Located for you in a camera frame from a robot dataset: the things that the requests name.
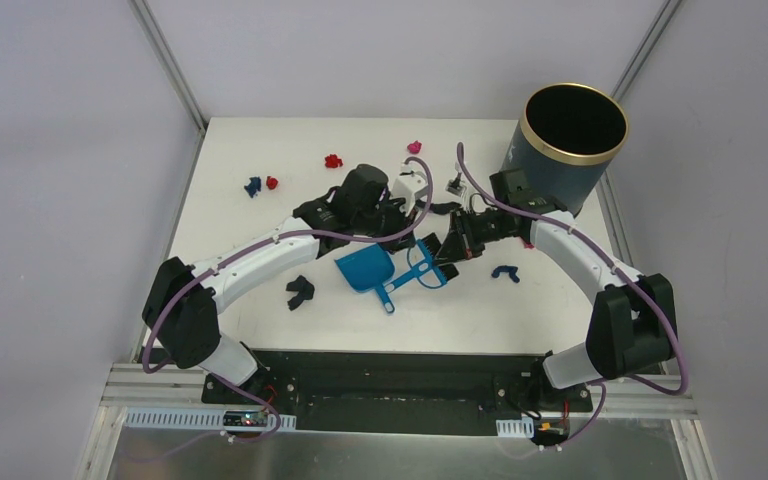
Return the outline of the blue plastic dustpan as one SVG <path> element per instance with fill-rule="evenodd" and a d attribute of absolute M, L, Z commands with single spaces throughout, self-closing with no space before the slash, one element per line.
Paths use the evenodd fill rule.
<path fill-rule="evenodd" d="M 388 291 L 395 265 L 384 249 L 371 245 L 337 259 L 335 264 L 354 292 L 374 293 L 387 314 L 395 312 Z"/>

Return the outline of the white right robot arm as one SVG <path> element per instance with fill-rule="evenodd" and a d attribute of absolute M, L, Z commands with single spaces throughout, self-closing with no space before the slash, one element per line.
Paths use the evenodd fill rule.
<path fill-rule="evenodd" d="M 501 171 L 490 180 L 491 193 L 477 192 L 487 207 L 450 212 L 446 237 L 432 250 L 435 266 L 454 273 L 455 263 L 478 258 L 488 244 L 519 238 L 551 259 L 592 306 L 585 340 L 538 361 L 527 384 L 533 405 L 550 410 L 571 387 L 634 377 L 682 358 L 673 288 L 663 275 L 644 275 L 608 255 L 575 226 L 565 205 L 529 188 L 523 172 Z"/>

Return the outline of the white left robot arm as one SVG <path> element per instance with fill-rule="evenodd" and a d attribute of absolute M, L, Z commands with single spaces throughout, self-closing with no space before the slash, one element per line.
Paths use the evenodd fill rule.
<path fill-rule="evenodd" d="M 254 355 L 223 333 L 218 316 L 243 295 L 296 266 L 351 243 L 393 252 L 416 243 L 433 194 L 431 170 L 407 158 L 395 179 L 360 164 L 324 195 L 296 207 L 264 235 L 193 264 L 179 257 L 158 268 L 141 317 L 149 338 L 141 362 L 147 373 L 167 365 L 199 367 L 222 378 L 241 404 L 257 402 L 265 378 Z"/>

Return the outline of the blue hand brush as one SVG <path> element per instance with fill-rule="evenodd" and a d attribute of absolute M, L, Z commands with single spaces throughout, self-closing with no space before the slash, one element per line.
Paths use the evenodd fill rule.
<path fill-rule="evenodd" d="M 418 240 L 406 253 L 409 269 L 387 283 L 384 286 L 385 292 L 391 293 L 411 281 L 416 281 L 423 288 L 437 290 L 454 280 L 459 275 L 454 265 L 438 266 L 434 263 L 434 255 L 441 247 L 442 242 L 436 233 Z"/>

